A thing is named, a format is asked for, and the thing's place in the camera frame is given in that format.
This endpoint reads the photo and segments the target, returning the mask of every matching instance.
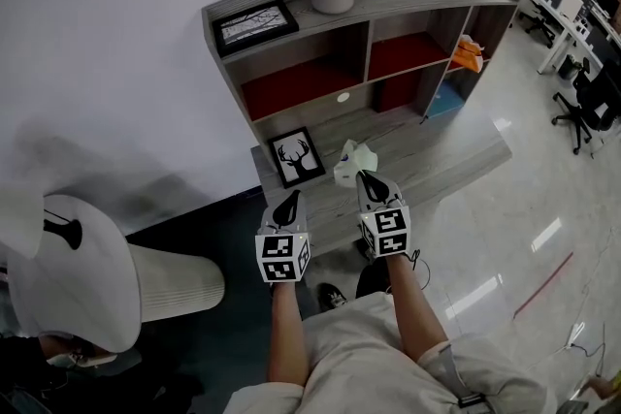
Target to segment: deer head silhouette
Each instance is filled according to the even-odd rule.
[[[306,142],[303,142],[302,140],[298,140],[298,143],[302,146],[302,155],[300,155],[300,153],[296,151],[296,155],[298,156],[297,159],[293,159],[293,157],[291,156],[285,157],[283,150],[284,145],[281,145],[278,148],[278,157],[280,158],[281,162],[285,163],[287,166],[291,166],[292,168],[294,168],[296,174],[299,177],[303,177],[307,173],[307,169],[302,165],[302,158],[307,155],[311,149],[306,144]]]

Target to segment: white lampshade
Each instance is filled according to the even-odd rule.
[[[41,243],[43,222],[43,192],[28,183],[0,183],[0,243],[33,259]]]

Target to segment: beige t-shirt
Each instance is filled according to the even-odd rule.
[[[306,388],[264,383],[242,388],[225,414],[459,413],[443,386],[434,347],[418,364],[402,351],[392,297],[376,293],[313,316],[304,323],[311,374]],[[556,400],[547,388],[503,356],[487,339],[451,342],[462,381],[486,395],[497,413],[550,413]]]

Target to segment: dark floor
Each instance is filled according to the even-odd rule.
[[[215,308],[143,324],[141,337],[203,384],[189,412],[219,414],[233,392],[265,381],[271,299],[254,251],[265,207],[256,188],[127,237],[148,248],[208,257],[224,273],[224,300]],[[298,302],[304,317],[317,310],[304,286]]]

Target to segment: antler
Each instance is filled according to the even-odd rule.
[[[296,154],[298,154],[298,161],[299,161],[300,159],[302,159],[305,155],[309,153],[309,150],[311,150],[311,148],[307,145],[306,142],[303,142],[301,140],[298,140],[298,143],[302,146],[302,155],[300,155],[299,152],[296,152]]]
[[[284,150],[282,149],[284,147],[284,145],[281,145],[278,148],[278,157],[280,158],[280,160],[282,162],[286,162],[286,163],[293,163],[293,159],[291,159],[291,157],[285,157],[284,156]]]

